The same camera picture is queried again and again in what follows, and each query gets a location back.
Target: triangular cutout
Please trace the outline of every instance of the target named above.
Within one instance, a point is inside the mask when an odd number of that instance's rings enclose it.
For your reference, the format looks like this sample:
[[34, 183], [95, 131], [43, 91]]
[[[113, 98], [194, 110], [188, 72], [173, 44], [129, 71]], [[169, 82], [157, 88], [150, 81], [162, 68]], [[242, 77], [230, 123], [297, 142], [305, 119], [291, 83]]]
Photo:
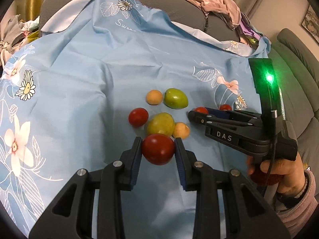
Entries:
[[265, 213], [263, 206], [245, 185], [242, 186], [241, 192], [244, 197], [248, 216], [255, 217]]
[[53, 214], [65, 216], [65, 217], [70, 216], [76, 189], [77, 189], [76, 184], [72, 184], [68, 188], [68, 190], [59, 199], [58, 203], [53, 207], [52, 209]]

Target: flower center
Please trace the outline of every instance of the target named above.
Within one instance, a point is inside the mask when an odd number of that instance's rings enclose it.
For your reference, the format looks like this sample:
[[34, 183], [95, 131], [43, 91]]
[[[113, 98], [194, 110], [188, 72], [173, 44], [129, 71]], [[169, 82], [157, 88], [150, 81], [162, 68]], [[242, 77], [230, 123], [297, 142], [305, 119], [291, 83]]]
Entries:
[[28, 94], [30, 92], [30, 89], [31, 89], [31, 86], [30, 86], [30, 83], [28, 82], [25, 89], [23, 90], [23, 93]]
[[11, 72], [11, 75], [15, 75], [17, 73], [17, 69], [14, 68], [13, 71]]
[[18, 150], [18, 144], [17, 144], [17, 141], [15, 139], [12, 143], [11, 149], [12, 149], [12, 153], [15, 155], [16, 151]]

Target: pile of clothes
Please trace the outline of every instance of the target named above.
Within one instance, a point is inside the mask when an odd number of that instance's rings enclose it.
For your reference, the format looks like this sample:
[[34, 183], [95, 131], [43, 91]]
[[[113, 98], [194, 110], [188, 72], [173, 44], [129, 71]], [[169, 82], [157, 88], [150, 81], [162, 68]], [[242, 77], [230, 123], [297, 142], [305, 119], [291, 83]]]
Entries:
[[15, 15], [6, 23], [0, 41], [1, 72], [8, 59], [21, 47], [39, 38], [39, 19], [25, 22], [21, 15]]
[[186, 0], [197, 8], [203, 11], [207, 18], [212, 12], [223, 21], [228, 27], [237, 31], [240, 42], [244, 43], [254, 49], [258, 47], [258, 42], [264, 35], [256, 30], [250, 23], [250, 20], [240, 11], [233, 0]]

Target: pink clothing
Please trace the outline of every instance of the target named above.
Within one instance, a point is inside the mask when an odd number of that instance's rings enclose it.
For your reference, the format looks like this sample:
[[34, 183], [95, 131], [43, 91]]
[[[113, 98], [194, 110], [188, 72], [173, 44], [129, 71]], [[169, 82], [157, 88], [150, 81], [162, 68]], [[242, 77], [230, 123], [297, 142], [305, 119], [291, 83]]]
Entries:
[[186, 0], [201, 9], [207, 17], [213, 12], [226, 21], [229, 28], [235, 29], [241, 21], [240, 9], [233, 0]]
[[315, 177], [310, 171], [305, 171], [305, 175], [308, 177], [309, 186], [303, 199], [295, 207], [277, 213], [281, 221], [288, 228], [292, 238], [307, 223], [318, 205], [315, 199]]

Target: beige wall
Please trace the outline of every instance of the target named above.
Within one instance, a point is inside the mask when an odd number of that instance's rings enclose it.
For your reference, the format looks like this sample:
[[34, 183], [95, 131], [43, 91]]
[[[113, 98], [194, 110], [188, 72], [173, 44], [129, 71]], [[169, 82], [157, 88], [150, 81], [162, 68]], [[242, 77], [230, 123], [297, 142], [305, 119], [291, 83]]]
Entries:
[[271, 41], [283, 28], [290, 29], [319, 60], [319, 44], [301, 26], [308, 6], [307, 0], [263, 0], [251, 22]]

